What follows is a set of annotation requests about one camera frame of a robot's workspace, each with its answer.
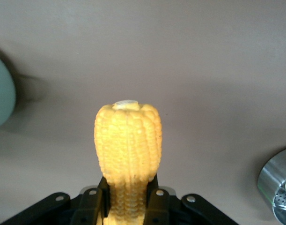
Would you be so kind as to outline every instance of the screw head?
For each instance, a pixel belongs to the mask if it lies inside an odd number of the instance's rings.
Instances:
[[[156,194],[157,194],[158,196],[163,196],[164,192],[163,192],[163,190],[157,190],[157,191],[156,191]]]
[[[60,195],[60,196],[56,197],[55,200],[56,200],[57,202],[59,202],[59,201],[64,200],[64,197],[63,197],[62,195]]]
[[[186,200],[187,200],[188,202],[190,202],[190,203],[194,203],[194,202],[196,201],[195,197],[194,197],[194,196],[191,196],[191,195],[187,196],[187,197],[186,197]]]
[[[95,195],[96,193],[97,193],[96,190],[91,190],[88,194],[89,194],[89,195]]]

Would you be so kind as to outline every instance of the metal bowl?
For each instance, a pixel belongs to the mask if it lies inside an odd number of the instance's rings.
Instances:
[[[286,149],[271,158],[262,168],[257,187],[276,219],[286,225]]]

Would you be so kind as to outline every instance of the black holder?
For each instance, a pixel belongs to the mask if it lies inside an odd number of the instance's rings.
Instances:
[[[0,225],[102,225],[110,210],[110,187],[102,177],[98,187],[74,199],[58,192],[35,203]],[[196,194],[179,200],[159,188],[157,176],[147,186],[144,225],[238,225]]]

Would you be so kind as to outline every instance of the yellow corn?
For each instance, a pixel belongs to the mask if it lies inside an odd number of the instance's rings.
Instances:
[[[105,225],[142,225],[146,190],[161,159],[161,119],[148,104],[125,100],[103,106],[95,120],[95,146],[110,186]]]

